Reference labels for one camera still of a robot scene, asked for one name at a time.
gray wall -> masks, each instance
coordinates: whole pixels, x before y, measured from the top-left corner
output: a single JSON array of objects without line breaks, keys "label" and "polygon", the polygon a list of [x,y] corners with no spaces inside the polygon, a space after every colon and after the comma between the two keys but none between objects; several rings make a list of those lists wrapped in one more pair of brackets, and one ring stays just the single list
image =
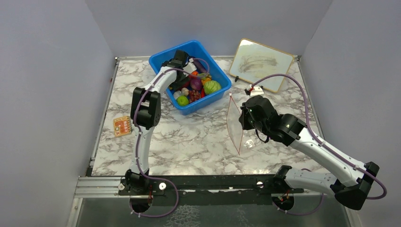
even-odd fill
[{"label": "gray wall", "polygon": [[116,56],[146,56],[197,39],[234,55],[249,38],[302,54],[332,0],[86,0]]},{"label": "gray wall", "polygon": [[302,57],[326,139],[381,167],[388,195],[365,203],[367,227],[401,221],[400,12],[399,0],[334,0]]},{"label": "gray wall", "polygon": [[2,1],[1,226],[65,226],[113,62],[83,0]]}]

blue plastic bin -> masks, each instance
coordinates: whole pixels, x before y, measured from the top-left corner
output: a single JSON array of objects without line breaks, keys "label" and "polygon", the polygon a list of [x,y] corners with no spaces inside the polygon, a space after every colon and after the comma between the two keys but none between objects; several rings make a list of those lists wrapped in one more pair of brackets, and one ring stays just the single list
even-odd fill
[{"label": "blue plastic bin", "polygon": [[185,51],[190,56],[193,56],[195,58],[202,58],[207,61],[210,66],[209,72],[212,75],[212,80],[217,81],[221,85],[221,89],[186,106],[179,106],[177,101],[173,97],[173,93],[170,91],[170,89],[167,89],[167,94],[173,102],[174,107],[177,108],[182,115],[188,115],[221,99],[224,95],[224,92],[231,87],[231,81],[199,41],[188,41],[186,43],[152,55],[149,58],[149,64],[153,68],[155,73],[159,73],[163,62],[168,61],[174,57],[176,50]]}]

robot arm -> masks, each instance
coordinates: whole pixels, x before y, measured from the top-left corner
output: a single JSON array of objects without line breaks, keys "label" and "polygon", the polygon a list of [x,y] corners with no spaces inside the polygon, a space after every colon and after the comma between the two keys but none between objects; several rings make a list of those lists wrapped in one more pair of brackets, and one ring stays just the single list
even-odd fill
[{"label": "robot arm", "polygon": [[150,83],[144,88],[136,87],[134,89],[132,94],[131,119],[134,120],[136,108],[140,103],[139,110],[136,113],[136,124],[139,129],[134,127],[136,135],[134,144],[137,147],[135,148],[136,152],[132,155],[130,168],[125,175],[127,179],[132,178],[138,180],[143,178],[140,175],[137,159],[139,160],[140,169],[144,173],[148,173],[150,140],[153,130],[159,123],[161,117],[160,94],[166,91],[171,84],[180,86],[180,84],[188,80],[187,75],[181,71],[177,71],[179,69],[182,70],[187,65],[188,57],[186,52],[180,50],[176,51],[174,58],[162,64],[160,72]]},{"label": "robot arm", "polygon": [[279,115],[270,101],[261,95],[251,95],[251,98],[243,103],[241,110],[239,121],[244,130],[255,129],[268,136],[264,142],[272,139],[297,149],[330,172],[329,174],[311,173],[290,166],[282,166],[275,175],[275,184],[287,190],[303,188],[334,194],[337,201],[344,206],[354,210],[362,208],[373,180],[334,156],[323,145],[373,176],[377,175],[379,166],[373,162],[364,164],[353,159],[324,140],[321,144],[317,143],[302,120],[291,114]]},{"label": "robot arm", "polygon": [[[135,88],[134,90],[133,97],[135,96],[136,99],[139,100],[140,96],[143,94],[143,91],[148,90],[150,85],[153,85],[153,87],[150,88],[148,92],[149,97],[148,98],[146,97],[145,98],[146,101],[141,103],[141,108],[138,113],[139,117],[137,117],[137,124],[141,129],[140,130],[141,136],[140,137],[136,136],[134,143],[138,144],[138,157],[140,157],[139,164],[141,169],[145,173],[149,170],[148,157],[149,157],[150,139],[152,138],[153,130],[157,126],[161,115],[160,93],[165,91],[167,87],[173,82],[175,82],[175,80],[177,79],[177,71],[175,70],[169,71],[165,73],[165,75],[160,77],[160,75],[168,69],[172,68],[168,66],[163,66],[160,69],[160,72],[149,84],[147,84],[144,88]],[[131,110],[131,117],[134,116],[134,113],[132,113],[132,111],[135,111],[135,109]],[[138,135],[139,129],[137,127],[134,127],[134,132],[135,135]],[[139,169],[136,163],[135,156],[136,154],[133,153],[130,170],[134,173],[139,174]]]}]

green cabbage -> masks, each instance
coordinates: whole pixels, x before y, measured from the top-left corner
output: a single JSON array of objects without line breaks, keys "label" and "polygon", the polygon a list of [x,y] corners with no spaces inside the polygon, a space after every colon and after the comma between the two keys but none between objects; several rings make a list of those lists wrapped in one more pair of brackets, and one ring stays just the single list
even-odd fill
[{"label": "green cabbage", "polygon": [[217,81],[211,80],[211,81],[208,81],[205,83],[205,85],[203,86],[203,89],[205,89],[206,95],[210,95],[213,92],[220,90],[221,85]]}]

marble tabletop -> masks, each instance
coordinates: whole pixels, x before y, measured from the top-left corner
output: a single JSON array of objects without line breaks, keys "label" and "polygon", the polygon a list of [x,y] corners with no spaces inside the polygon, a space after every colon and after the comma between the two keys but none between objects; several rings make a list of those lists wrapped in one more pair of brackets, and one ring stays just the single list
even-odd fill
[{"label": "marble tabletop", "polygon": [[[215,58],[228,75],[232,58]],[[298,64],[288,72],[304,87]],[[105,122],[93,166],[93,176],[124,175],[132,160],[134,133],[114,137],[113,119],[130,115],[132,92],[143,87],[155,76],[148,61],[121,61],[115,78]],[[244,81],[234,82],[229,89],[238,106],[247,100]],[[305,110],[296,84],[285,79],[280,91],[264,91],[279,114],[288,113],[305,120]],[[162,94],[162,118],[155,128],[149,151],[151,175],[240,175],[275,173],[282,165],[326,170],[303,153],[281,143],[259,141],[254,131],[244,133],[238,154],[227,130],[226,115],[229,92],[222,99],[187,116],[176,110],[166,94]],[[309,105],[311,127],[318,132],[313,111]]]}]

